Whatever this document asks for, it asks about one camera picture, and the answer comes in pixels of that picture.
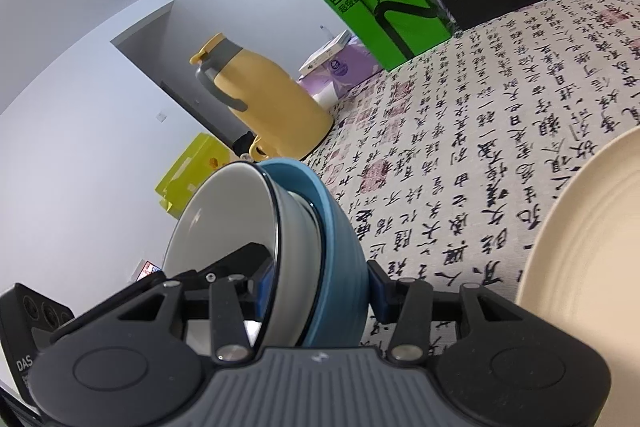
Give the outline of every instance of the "metal screw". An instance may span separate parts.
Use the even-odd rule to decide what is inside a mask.
[[[216,356],[223,362],[242,362],[249,356],[249,350],[238,344],[227,344],[216,351]]]
[[[423,355],[423,351],[414,344],[400,344],[391,350],[391,356],[401,362],[413,362]]]

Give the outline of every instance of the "blue bowl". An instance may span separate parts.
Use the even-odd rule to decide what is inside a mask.
[[[324,270],[305,347],[353,347],[360,343],[369,309],[367,263],[349,218],[320,178],[290,158],[258,166],[282,188],[296,192],[318,211],[324,234]]]

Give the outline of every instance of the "yellow thermos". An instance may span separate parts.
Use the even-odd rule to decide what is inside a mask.
[[[279,65],[218,33],[190,60],[196,78],[256,134],[256,161],[302,160],[326,137],[334,119]]]

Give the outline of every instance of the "purple tissue box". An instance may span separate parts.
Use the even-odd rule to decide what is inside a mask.
[[[353,36],[340,52],[301,77],[298,83],[313,96],[333,82],[338,98],[343,98],[351,89],[380,71],[382,66],[360,39]]]

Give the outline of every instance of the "small black object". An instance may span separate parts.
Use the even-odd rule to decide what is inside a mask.
[[[234,154],[238,157],[242,156],[243,154],[249,154],[249,148],[251,147],[251,144],[254,142],[254,140],[255,134],[251,131],[247,131],[234,142],[231,149],[233,149]]]
[[[35,405],[27,376],[39,352],[49,346],[52,332],[73,318],[73,312],[17,283],[0,296],[0,342],[22,399]]]
[[[161,275],[129,299],[114,296],[40,355],[33,397],[69,427],[293,427],[307,412],[319,427],[353,426],[368,424],[370,409],[389,427],[594,425],[610,374],[593,349],[480,285],[436,292],[367,265],[374,314],[396,323],[384,360],[371,347],[251,346],[243,321],[255,317],[263,263],[256,279],[190,274],[184,291]],[[207,317],[211,357],[199,357],[183,342],[185,324]],[[456,323],[457,342],[439,356],[432,320]]]

